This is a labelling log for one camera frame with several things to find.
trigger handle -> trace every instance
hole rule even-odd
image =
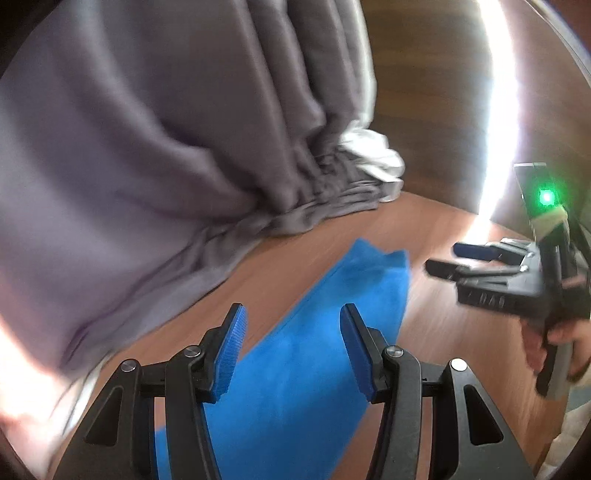
[[[535,389],[548,400],[558,400],[570,389],[569,369],[573,359],[573,344],[550,345],[545,340],[544,347],[548,353],[544,368],[538,374]]]

gray blanket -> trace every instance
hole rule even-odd
[[[72,378],[266,235],[377,206],[358,0],[64,0],[0,79],[0,314]]]

blue cloth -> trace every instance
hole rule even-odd
[[[223,480],[330,478],[367,408],[340,334],[340,308],[355,303],[366,324],[394,343],[408,281],[405,252],[384,254],[357,240],[237,364],[228,393],[206,406]],[[169,480],[164,429],[156,441],[160,480]]]

wooden floor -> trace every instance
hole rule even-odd
[[[427,258],[450,258],[453,243],[468,234],[481,240],[515,235],[490,223],[476,224],[476,228],[474,220],[473,214],[403,193],[377,211],[328,220],[304,235],[267,240],[217,290],[114,357],[103,369],[98,388],[126,358],[142,364],[165,361],[186,345],[197,343],[207,329],[221,322],[234,301],[249,310],[242,354],[248,352],[354,240],[363,237],[384,251],[406,249],[410,256],[412,283],[398,343],[423,361],[445,364],[455,357],[464,358],[505,416],[528,461],[535,465],[560,429],[565,402],[536,396],[534,376],[525,366],[517,319],[460,307],[451,284],[423,273]],[[158,403],[157,426],[164,424],[163,414],[163,405]],[[380,406],[368,410],[333,479],[365,477],[380,416]],[[420,480],[427,478],[428,471],[428,410],[424,432]]]
[[[503,94],[491,103],[503,81],[495,78],[489,45],[499,42],[489,38],[495,23],[487,33],[475,0],[362,4],[378,81],[372,127],[405,160],[405,190],[477,212],[490,162],[491,107],[504,107]],[[518,85],[515,162],[548,162],[567,184],[567,201],[579,208],[591,184],[591,88],[558,36],[524,0],[500,4]],[[502,135],[495,139],[503,141]],[[493,219],[530,232],[512,176]]]

green led light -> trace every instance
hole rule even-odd
[[[545,207],[552,206],[556,203],[556,194],[552,190],[540,190],[539,201]]]

